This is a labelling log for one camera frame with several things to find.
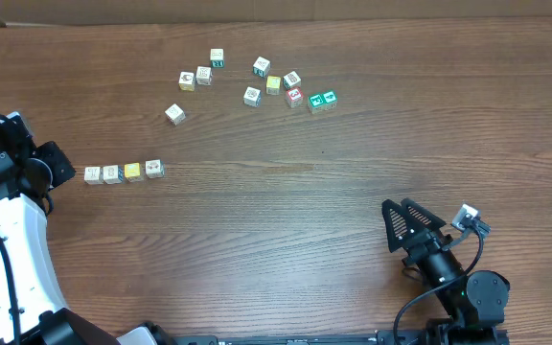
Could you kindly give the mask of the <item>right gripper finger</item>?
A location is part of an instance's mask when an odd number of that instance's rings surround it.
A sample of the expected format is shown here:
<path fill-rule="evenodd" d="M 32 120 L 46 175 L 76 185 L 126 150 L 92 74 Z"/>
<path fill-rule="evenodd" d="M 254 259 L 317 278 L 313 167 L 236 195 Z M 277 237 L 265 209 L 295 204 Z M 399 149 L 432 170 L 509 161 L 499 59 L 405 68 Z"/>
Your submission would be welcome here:
<path fill-rule="evenodd" d="M 410 251 L 414 245 L 414 237 L 417 231 L 412 217 L 404 208 L 391 199 L 386 199 L 381 204 L 381 211 L 385 222 L 388 248 L 391 253 L 402 249 Z"/>
<path fill-rule="evenodd" d="M 420 232 L 423 229 L 427 229 L 430 232 L 439 232 L 446 225 L 443 219 L 437 217 L 410 198 L 402 200 L 402 207 L 414 219 L 414 221 L 409 220 L 406 224 L 409 234 Z"/>

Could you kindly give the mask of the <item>white block blue letter side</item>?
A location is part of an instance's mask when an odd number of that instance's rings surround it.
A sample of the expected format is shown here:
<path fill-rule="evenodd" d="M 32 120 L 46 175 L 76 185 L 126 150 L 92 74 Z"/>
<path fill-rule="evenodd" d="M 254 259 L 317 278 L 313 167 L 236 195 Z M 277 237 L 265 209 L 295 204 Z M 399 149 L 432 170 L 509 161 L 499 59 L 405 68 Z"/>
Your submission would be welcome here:
<path fill-rule="evenodd" d="M 124 171 L 119 165 L 103 167 L 103 182 L 105 184 L 120 184 L 125 180 Z"/>

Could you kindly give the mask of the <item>yellow topped wooden block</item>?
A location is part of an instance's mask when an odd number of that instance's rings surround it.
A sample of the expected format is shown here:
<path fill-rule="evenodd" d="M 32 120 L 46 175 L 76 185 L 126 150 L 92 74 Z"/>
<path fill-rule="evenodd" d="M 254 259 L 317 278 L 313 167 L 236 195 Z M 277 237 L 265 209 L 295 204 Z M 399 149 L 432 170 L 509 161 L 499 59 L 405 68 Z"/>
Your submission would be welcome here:
<path fill-rule="evenodd" d="M 138 182 L 145 179 L 142 166 L 139 162 L 125 164 L 124 174 L 128 182 Z"/>

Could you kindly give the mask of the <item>white block blue number side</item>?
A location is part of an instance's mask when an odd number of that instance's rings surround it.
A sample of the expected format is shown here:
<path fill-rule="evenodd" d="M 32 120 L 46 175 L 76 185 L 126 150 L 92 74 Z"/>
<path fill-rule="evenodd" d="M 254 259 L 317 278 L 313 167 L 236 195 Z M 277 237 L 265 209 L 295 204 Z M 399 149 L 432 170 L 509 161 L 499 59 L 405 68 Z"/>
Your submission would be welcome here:
<path fill-rule="evenodd" d="M 165 166 L 160 159 L 149 160 L 145 163 L 145 172 L 148 178 L 164 177 Z"/>

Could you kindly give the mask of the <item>plain white wooden block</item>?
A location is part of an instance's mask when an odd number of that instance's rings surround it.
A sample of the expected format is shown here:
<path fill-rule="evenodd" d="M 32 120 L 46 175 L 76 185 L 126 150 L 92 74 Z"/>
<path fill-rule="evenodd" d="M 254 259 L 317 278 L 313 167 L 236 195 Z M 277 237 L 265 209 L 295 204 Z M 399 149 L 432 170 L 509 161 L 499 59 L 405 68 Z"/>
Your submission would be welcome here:
<path fill-rule="evenodd" d="M 175 125 L 178 126 L 182 121 L 186 119 L 186 114 L 182 108 L 176 103 L 172 104 L 165 110 L 167 118 Z"/>

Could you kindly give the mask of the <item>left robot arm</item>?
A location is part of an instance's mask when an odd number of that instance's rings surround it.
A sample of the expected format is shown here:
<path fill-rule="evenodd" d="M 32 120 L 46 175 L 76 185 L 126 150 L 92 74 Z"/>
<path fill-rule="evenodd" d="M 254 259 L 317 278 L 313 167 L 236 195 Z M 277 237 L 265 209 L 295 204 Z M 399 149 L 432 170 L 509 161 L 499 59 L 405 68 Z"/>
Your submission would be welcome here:
<path fill-rule="evenodd" d="M 171 344 L 146 322 L 114 336 L 72 312 L 47 244 L 50 192 L 75 176 L 53 142 L 37 146 L 22 115 L 0 114 L 0 344 Z"/>

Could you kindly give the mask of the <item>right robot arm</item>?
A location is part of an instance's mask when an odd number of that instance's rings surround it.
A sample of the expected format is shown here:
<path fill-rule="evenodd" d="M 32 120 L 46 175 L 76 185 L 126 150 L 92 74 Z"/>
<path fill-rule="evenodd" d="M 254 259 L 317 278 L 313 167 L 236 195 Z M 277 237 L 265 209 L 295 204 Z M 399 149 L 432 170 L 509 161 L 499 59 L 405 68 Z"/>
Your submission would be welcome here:
<path fill-rule="evenodd" d="M 392 331 L 378 333 L 378 344 L 497 345 L 508 335 L 497 326 L 504 322 L 510 283 L 491 270 L 475 270 L 491 227 L 481 212 L 463 204 L 451 222 L 461 233 L 457 239 L 444 234 L 447 223 L 415 201 L 381 204 L 388 249 L 402 249 L 402 273 L 419 281 L 427 291 L 407 302 L 397 313 Z M 447 313 L 430 319 L 420 331 L 399 329 L 403 315 L 434 295 Z"/>

